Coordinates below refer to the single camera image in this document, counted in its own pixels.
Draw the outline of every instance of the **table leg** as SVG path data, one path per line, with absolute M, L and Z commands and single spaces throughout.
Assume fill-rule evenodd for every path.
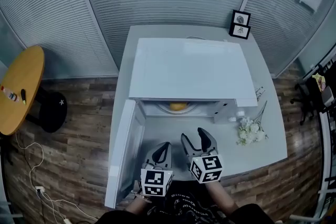
M 35 95 L 35 100 L 40 104 L 43 104 L 44 101 L 49 97 L 49 93 L 43 89 L 41 86 L 38 87 L 37 93 Z
M 35 123 L 36 125 L 39 125 L 40 126 L 40 120 L 30 114 L 27 114 L 26 115 L 26 120 L 30 121 L 30 122 L 33 122 Z

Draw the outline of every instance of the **white cable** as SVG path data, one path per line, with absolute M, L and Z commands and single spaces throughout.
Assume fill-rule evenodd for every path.
M 39 145 L 39 146 L 41 147 L 41 149 L 42 149 L 42 161 L 41 161 L 38 165 L 35 165 L 35 166 L 30 170 L 30 172 L 29 172 L 29 180 L 30 180 L 30 184 L 31 184 L 32 188 L 36 191 L 36 195 L 37 195 L 37 197 L 38 197 L 38 198 L 39 198 L 39 199 L 40 199 L 46 206 L 48 206 L 50 209 L 53 210 L 55 220 L 56 220 L 55 211 L 58 212 L 58 214 L 59 214 L 59 215 L 62 217 L 62 219 L 64 220 L 64 217 L 62 216 L 62 214 L 61 214 L 59 211 L 57 211 L 56 209 L 54 209 L 54 203 L 53 203 L 53 202 L 58 202 L 58 201 L 68 202 L 69 204 L 72 204 L 72 205 L 76 206 L 76 208 L 77 208 L 79 211 L 81 211 L 84 215 L 86 215 L 86 216 L 88 216 L 88 217 L 90 217 L 90 218 L 93 218 L 94 220 L 98 220 L 97 218 L 95 218 L 95 217 L 93 217 L 93 216 L 90 216 L 90 215 L 88 215 L 87 213 L 85 213 L 83 210 L 81 210 L 81 209 L 80 209 L 76 204 L 74 204 L 73 202 L 70 202 L 70 201 L 67 201 L 67 200 L 64 200 L 64 199 L 61 199 L 61 200 L 52 200 L 51 197 L 50 197 L 47 193 L 44 192 L 44 193 L 42 193 L 42 196 L 43 196 L 45 199 L 51 201 L 51 204 L 52 204 L 53 207 L 51 208 L 48 204 L 46 204 L 46 203 L 45 203 L 45 202 L 38 196 L 38 194 L 37 194 L 37 190 L 36 190 L 35 186 L 33 185 L 33 181 L 32 181 L 32 179 L 31 179 L 31 172 L 34 170 L 34 168 L 40 166 L 40 165 L 42 164 L 42 162 L 44 161 L 44 151 L 43 151 L 43 147 L 42 147 L 39 143 L 36 143 L 36 142 L 33 142 L 33 143 L 31 143 L 30 145 L 28 145 L 28 146 L 26 146 L 26 147 L 21 147 L 21 146 L 19 145 L 18 140 L 17 140 L 16 132 L 15 132 L 15 138 L 16 138 L 16 143 L 17 143 L 18 147 L 21 148 L 21 149 L 23 149 L 23 150 L 26 150 L 27 148 L 29 148 L 30 146 L 32 146 L 32 145 L 34 145 L 34 144 Z

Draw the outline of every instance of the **bottle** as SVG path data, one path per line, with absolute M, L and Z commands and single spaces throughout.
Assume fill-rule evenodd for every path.
M 11 100 L 18 102 L 20 101 L 20 97 L 17 96 L 15 93 L 13 93 L 9 88 L 5 88 L 1 86 L 1 90 L 4 92 L 4 94 Z

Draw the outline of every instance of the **framed photo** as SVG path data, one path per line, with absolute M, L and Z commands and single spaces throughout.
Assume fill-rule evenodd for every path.
M 250 33 L 250 29 L 251 29 L 250 26 L 231 24 L 229 35 L 232 37 L 247 39 L 248 34 Z
M 240 24 L 248 26 L 251 13 L 233 10 L 231 24 Z

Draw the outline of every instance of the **small round table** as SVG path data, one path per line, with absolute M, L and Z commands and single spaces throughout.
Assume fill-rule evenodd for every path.
M 64 123 L 67 114 L 67 101 L 61 93 L 48 93 L 39 85 L 44 70 L 45 57 L 40 46 L 24 50 L 8 68 L 1 83 L 20 98 L 10 100 L 0 92 L 0 132 L 13 134 L 24 119 L 40 125 L 46 132 L 55 132 Z M 26 91 L 26 104 L 21 98 L 21 89 Z M 41 103 L 39 118 L 28 114 L 33 101 Z

